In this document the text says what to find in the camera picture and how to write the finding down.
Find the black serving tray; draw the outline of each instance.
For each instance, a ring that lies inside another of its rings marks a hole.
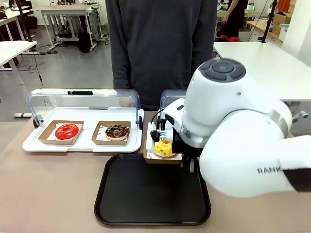
[[[211,206],[199,172],[119,154],[106,163],[94,213],[106,225],[195,226],[209,218]]]

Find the red frosted donut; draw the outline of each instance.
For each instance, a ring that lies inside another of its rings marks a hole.
[[[59,127],[55,132],[55,136],[60,140],[65,140],[76,136],[78,132],[78,126],[74,124],[67,124]]]

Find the food item on desk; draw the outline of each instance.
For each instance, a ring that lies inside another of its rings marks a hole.
[[[105,131],[111,141],[122,141],[128,136],[128,128],[124,125],[112,125]]]
[[[160,157],[171,157],[176,154],[172,152],[172,144],[169,140],[160,140],[155,142],[155,154]]]
[[[79,128],[75,124],[65,124],[56,130],[55,136],[59,140],[65,140],[65,139],[70,139],[72,137],[75,137],[78,132],[79,132]]]

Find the clear plastic lid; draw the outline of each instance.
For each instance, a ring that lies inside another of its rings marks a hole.
[[[38,126],[55,108],[128,108],[136,112],[137,123],[140,109],[138,93],[130,89],[41,88],[30,92],[26,101]]]
[[[166,108],[168,105],[170,105],[172,102],[174,102],[179,98],[184,98],[186,96],[186,91],[187,90],[173,90],[173,89],[163,91],[161,95],[160,109]]]

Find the black pole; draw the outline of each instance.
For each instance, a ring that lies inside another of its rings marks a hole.
[[[261,43],[266,43],[267,34],[269,32],[270,24],[272,22],[272,18],[273,18],[273,15],[274,15],[274,10],[276,9],[276,4],[277,4],[277,0],[274,0],[273,3],[272,3],[271,12],[269,14],[269,19],[268,19],[268,22],[267,22],[266,30],[264,31],[263,37],[259,37],[258,38],[258,40],[261,41]]]
[[[26,31],[26,35],[28,37],[28,41],[32,42],[32,39],[31,39],[31,36],[30,36],[30,31],[29,31],[29,28],[27,27],[27,23],[26,23],[26,18],[25,18],[25,15],[23,13],[23,9],[21,8],[20,0],[16,0],[16,4],[17,4],[18,9],[19,9],[21,23],[23,25],[23,28]]]

